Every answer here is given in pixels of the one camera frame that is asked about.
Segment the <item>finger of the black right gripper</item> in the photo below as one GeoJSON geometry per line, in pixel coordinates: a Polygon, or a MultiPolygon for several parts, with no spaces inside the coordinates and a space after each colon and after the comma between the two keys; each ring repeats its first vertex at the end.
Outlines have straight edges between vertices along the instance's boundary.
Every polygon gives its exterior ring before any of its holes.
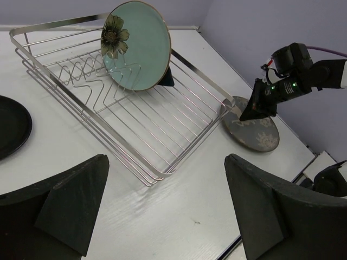
{"type": "Polygon", "coordinates": [[[240,121],[264,119],[277,115],[277,105],[269,105],[261,99],[261,92],[266,86],[262,80],[255,80],[251,97],[239,118],[240,121]]]}

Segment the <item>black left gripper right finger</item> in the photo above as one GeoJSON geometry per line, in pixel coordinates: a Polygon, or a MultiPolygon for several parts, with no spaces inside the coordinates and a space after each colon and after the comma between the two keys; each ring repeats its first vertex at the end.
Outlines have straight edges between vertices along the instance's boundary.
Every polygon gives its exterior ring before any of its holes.
{"type": "Polygon", "coordinates": [[[294,184],[236,154],[224,167],[247,259],[346,259],[346,197],[294,184]]]}

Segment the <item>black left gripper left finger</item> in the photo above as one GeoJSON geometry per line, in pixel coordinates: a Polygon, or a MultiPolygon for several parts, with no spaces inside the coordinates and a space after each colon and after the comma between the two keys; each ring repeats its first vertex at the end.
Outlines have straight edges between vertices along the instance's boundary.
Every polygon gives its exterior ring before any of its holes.
{"type": "Polygon", "coordinates": [[[108,157],[98,154],[1,195],[1,259],[85,257],[109,168],[108,157]]]}

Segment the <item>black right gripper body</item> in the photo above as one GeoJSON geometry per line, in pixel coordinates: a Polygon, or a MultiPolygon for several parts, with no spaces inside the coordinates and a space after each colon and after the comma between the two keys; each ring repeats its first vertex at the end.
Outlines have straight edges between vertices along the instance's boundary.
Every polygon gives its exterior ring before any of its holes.
{"type": "Polygon", "coordinates": [[[261,90],[261,103],[265,107],[308,94],[312,87],[330,76],[328,66],[315,65],[302,43],[292,43],[275,51],[272,60],[280,80],[261,90]]]}

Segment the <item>teal flower plate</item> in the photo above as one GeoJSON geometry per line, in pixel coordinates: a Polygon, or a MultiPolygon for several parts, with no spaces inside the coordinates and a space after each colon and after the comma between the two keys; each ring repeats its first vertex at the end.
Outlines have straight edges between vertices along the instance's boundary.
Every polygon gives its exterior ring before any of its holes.
{"type": "Polygon", "coordinates": [[[148,90],[168,73],[170,33],[161,14],[147,3],[116,7],[106,18],[100,45],[107,72],[125,89],[148,90]]]}

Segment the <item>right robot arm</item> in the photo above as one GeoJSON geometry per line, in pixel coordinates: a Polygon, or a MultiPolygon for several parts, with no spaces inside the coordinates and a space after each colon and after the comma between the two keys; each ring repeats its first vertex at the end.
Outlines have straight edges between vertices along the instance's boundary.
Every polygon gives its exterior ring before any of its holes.
{"type": "Polygon", "coordinates": [[[249,102],[240,121],[276,116],[277,105],[318,90],[346,88],[346,59],[321,60],[314,63],[310,47],[292,43],[275,51],[271,60],[280,79],[275,83],[256,79],[249,102]]]}

